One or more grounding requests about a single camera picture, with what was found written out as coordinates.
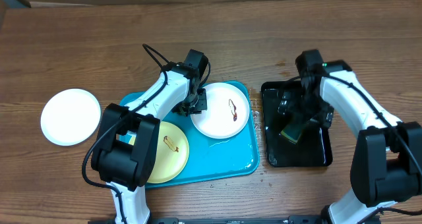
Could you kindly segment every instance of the food item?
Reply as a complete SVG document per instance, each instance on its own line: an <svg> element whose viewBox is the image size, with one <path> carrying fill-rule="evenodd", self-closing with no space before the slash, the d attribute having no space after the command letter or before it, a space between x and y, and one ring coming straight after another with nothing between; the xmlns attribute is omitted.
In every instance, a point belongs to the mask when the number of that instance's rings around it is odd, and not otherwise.
<svg viewBox="0 0 422 224"><path fill-rule="evenodd" d="M169 138L169 136L164 136L164 143L170 148L173 152L179 152L179 148L174 144L174 141Z"/></svg>
<svg viewBox="0 0 422 224"><path fill-rule="evenodd" d="M233 115L233 121L237 120L237 113L236 113L236 105L233 103L231 99L229 99L229 107L231 114Z"/></svg>

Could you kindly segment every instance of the plate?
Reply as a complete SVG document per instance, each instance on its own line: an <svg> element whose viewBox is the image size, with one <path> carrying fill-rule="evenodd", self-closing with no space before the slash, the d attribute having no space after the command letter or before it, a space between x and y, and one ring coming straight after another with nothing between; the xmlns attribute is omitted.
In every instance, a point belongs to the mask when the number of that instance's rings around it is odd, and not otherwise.
<svg viewBox="0 0 422 224"><path fill-rule="evenodd" d="M230 138L245 127L250 107L246 96L231 84L217 82L204 87L207 110L191 115L196 129L210 138Z"/></svg>
<svg viewBox="0 0 422 224"><path fill-rule="evenodd" d="M135 136L129 140L133 145ZM189 158L189 143L185 134L177 126L160 123L158 133L156 163L148 179L149 183L160 184L170 181L185 168Z"/></svg>
<svg viewBox="0 0 422 224"><path fill-rule="evenodd" d="M53 96L41 114L41 130L54 144L71 146L85 141L97 129L101 108L86 90L68 89Z"/></svg>

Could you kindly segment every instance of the yellow plate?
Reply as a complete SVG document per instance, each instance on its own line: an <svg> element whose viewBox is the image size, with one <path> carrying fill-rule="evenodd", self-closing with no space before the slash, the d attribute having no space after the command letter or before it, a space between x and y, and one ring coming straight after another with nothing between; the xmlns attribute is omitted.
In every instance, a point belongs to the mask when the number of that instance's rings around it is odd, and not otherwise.
<svg viewBox="0 0 422 224"><path fill-rule="evenodd" d="M130 145L135 142L133 136L129 141ZM189 143L186 135L177 126L168 123L160 123L158 133L158 145L156 164L148 179L149 183L160 184L176 177L183 168L189 157Z"/></svg>

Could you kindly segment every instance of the blue tray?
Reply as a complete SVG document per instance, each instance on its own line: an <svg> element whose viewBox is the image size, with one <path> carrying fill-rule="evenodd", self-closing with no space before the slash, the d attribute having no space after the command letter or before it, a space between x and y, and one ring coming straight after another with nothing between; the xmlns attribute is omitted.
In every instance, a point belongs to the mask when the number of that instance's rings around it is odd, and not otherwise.
<svg viewBox="0 0 422 224"><path fill-rule="evenodd" d="M249 106L251 106L248 91L242 83L236 81L225 83L239 88L248 98ZM121 100L120 105L126 105L142 94L143 92L131 93ZM147 183L146 188L249 175L258 168L258 142L256 141L252 111L249 113L249 120L245 128L227 139L213 139L203 135L195 128L190 116L182 117L175 113L169 113L164 121L178 126L185 133L189 142L189 159L185 168L174 179L161 184ZM119 139L129 143L130 136L120 136Z"/></svg>

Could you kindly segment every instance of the black tray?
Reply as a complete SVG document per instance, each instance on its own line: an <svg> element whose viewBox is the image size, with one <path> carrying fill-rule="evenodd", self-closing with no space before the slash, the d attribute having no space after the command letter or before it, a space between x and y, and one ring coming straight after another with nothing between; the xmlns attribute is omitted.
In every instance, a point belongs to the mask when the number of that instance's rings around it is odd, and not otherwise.
<svg viewBox="0 0 422 224"><path fill-rule="evenodd" d="M266 158L273 167L326 167L332 163L328 129L308 126L296 144L280 133L290 120L277 112L281 99L279 88L284 82L265 82L261 87L264 112ZM292 82L285 90L298 90L300 82Z"/></svg>

